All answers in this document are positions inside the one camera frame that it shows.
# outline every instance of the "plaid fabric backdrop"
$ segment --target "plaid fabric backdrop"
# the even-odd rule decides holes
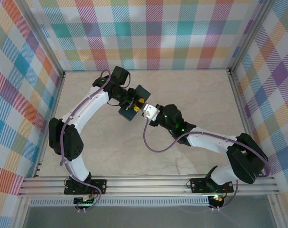
[[[29,177],[59,75],[13,0],[0,0],[0,228]]]
[[[257,0],[27,2],[66,70],[103,70],[115,66],[226,68],[250,20],[253,12],[250,9],[258,3]]]
[[[258,3],[258,5],[256,6],[256,8],[255,8],[255,10],[254,10],[254,12],[253,12],[253,14],[252,14],[252,16],[251,16],[251,18],[250,18],[247,26],[246,26],[246,29],[244,30],[244,32],[243,32],[243,34],[242,34],[242,36],[241,36],[241,39],[240,39],[240,41],[239,41],[239,43],[238,43],[238,46],[236,47],[236,49],[235,49],[234,52],[233,52],[232,58],[231,58],[228,66],[227,66],[228,68],[231,68],[231,67],[232,67],[232,65],[233,65],[233,63],[234,63],[234,61],[235,61],[235,58],[236,58],[237,55],[239,54],[239,50],[240,50],[240,48],[242,47],[242,45],[244,44],[245,39],[247,38],[249,31],[251,31],[252,26],[253,26],[254,22],[256,21],[258,15],[259,15],[259,12],[260,12],[260,10],[261,10],[261,8],[262,8],[262,6],[263,6],[263,3],[264,3],[265,1],[266,1],[266,0],[259,0],[259,3]]]
[[[288,0],[277,0],[237,69],[255,140],[269,156],[288,213]]]

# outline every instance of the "black mounting plate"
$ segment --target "black mounting plate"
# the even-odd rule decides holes
[[[90,179],[86,181],[86,183],[98,187],[102,191],[102,195],[106,193],[107,180]],[[65,195],[89,195],[89,194],[92,194],[92,191],[94,194],[99,194],[98,190],[92,189],[89,186],[80,184],[73,179],[68,179],[65,182],[65,190],[64,190]]]
[[[211,189],[207,187],[205,178],[191,178],[190,187],[191,193],[214,193],[214,191],[211,191]],[[227,182],[223,185],[220,185],[216,193],[226,193],[226,191],[228,193],[233,192],[232,182]]]

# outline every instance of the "enclosure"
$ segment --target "enclosure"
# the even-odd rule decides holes
[[[210,194],[187,181],[228,158],[180,144],[153,153],[141,114],[129,122],[105,104],[81,138],[106,194],[78,214],[48,123],[115,66],[130,72],[129,88],[151,93],[149,104],[175,104],[207,131],[251,135],[272,176],[240,181],[230,206],[204,211]],[[173,140],[147,129],[153,149]],[[71,217],[84,227],[288,227],[288,0],[0,1],[0,227],[69,226]]]

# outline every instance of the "metal profile bar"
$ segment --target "metal profile bar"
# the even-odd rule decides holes
[[[10,228],[21,228],[24,226],[30,203],[31,199],[27,197],[20,200],[18,207],[15,208],[15,216],[12,217]]]
[[[186,182],[195,175],[166,176],[130,176],[123,177],[103,177],[107,179],[107,197],[147,197],[147,196],[208,196],[215,193],[191,193],[191,189],[186,186]],[[25,179],[19,196],[20,197],[66,197],[64,195],[65,178],[35,178]],[[277,194],[278,187],[274,178],[258,179],[252,185],[240,181],[238,195],[265,195]]]
[[[38,39],[40,45],[42,46],[43,50],[46,52],[48,58],[50,59],[51,63],[56,68],[58,74],[64,75],[64,70],[62,69],[56,55],[54,54],[52,48],[49,45],[43,31],[40,28],[40,25],[36,21],[35,17],[33,16],[30,7],[24,0],[15,0],[15,3],[19,7],[22,15],[25,17],[27,23],[29,24],[33,34]]]
[[[60,99],[60,95],[61,95],[62,90],[63,90],[64,82],[65,82],[65,75],[63,75],[63,77],[60,79],[59,88],[57,90],[57,94],[56,94],[56,98],[55,98],[55,102],[54,102],[54,105],[53,105],[53,108],[52,108],[52,112],[51,112],[50,118],[53,118],[55,116],[55,113],[56,113],[56,110],[57,110],[57,106],[58,106],[58,102],[59,102],[59,99]],[[35,178],[37,176],[37,170],[38,170],[39,166],[41,165],[42,160],[43,160],[44,155],[45,155],[45,151],[46,151],[46,147],[47,147],[48,139],[49,139],[48,129],[49,129],[49,127],[47,125],[46,131],[44,133],[43,143],[41,144],[41,146],[39,148],[37,159],[36,159],[35,165],[34,165],[34,170],[32,172],[32,177],[33,178]]]
[[[276,224],[280,228],[288,228],[288,219],[286,214],[283,213],[284,209],[280,203],[280,195],[269,195],[268,199],[270,202],[271,210],[273,211],[273,217]]]
[[[272,5],[274,4],[275,0],[264,0],[263,6],[261,7],[261,10],[254,21],[253,25],[251,26],[252,29],[249,31],[248,35],[246,36],[246,39],[239,50],[238,55],[235,58],[234,63],[232,64],[231,71],[232,73],[235,72],[235,70],[240,65],[241,61],[243,60],[248,48],[250,47],[252,41],[256,37],[259,29],[262,26],[262,23],[264,22],[266,16],[268,15],[268,12],[271,10]]]
[[[247,118],[247,115],[246,115],[246,112],[244,109],[244,105],[242,104],[242,100],[241,100],[241,96],[240,96],[238,87],[236,85],[236,82],[235,82],[233,75],[231,74],[230,70],[227,69],[226,71],[227,71],[227,76],[228,76],[229,83],[230,83],[230,86],[232,89],[232,93],[233,93],[233,96],[234,96],[234,99],[235,99],[235,102],[237,104],[237,108],[238,108],[238,111],[240,114],[240,118],[241,118],[241,121],[243,124],[243,128],[245,130],[245,133],[249,134],[252,137],[251,129],[249,127],[250,126],[249,121],[248,121],[248,118]]]

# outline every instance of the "colorful checkered pattern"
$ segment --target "colorful checkered pattern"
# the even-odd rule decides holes
[[[236,73],[252,133],[269,156],[288,213],[288,0],[276,0]]]
[[[33,171],[59,79],[14,1],[0,0],[0,228]]]
[[[66,70],[226,68],[253,2],[28,0]]]
[[[259,0],[259,3],[258,3],[258,5],[256,6],[256,8],[255,8],[255,10],[254,10],[254,12],[253,12],[253,14],[252,14],[252,16],[251,16],[251,18],[250,18],[247,26],[246,26],[246,29],[244,30],[244,32],[243,32],[243,34],[242,34],[242,37],[241,37],[241,39],[240,39],[240,41],[239,41],[239,43],[238,43],[238,46],[237,46],[236,49],[234,50],[234,53],[233,53],[233,55],[232,55],[232,58],[231,58],[231,60],[230,60],[230,62],[229,62],[229,64],[228,64],[228,68],[231,68],[231,67],[232,67],[232,65],[233,65],[236,57],[237,57],[238,54],[239,54],[240,48],[243,46],[245,40],[248,38],[248,33],[249,33],[249,31],[251,31],[252,26],[254,25],[254,22],[256,21],[258,15],[259,15],[259,13],[260,13],[260,10],[261,10],[261,8],[262,8],[262,6],[263,6],[263,3],[264,3],[265,1],[266,1],[266,0]]]

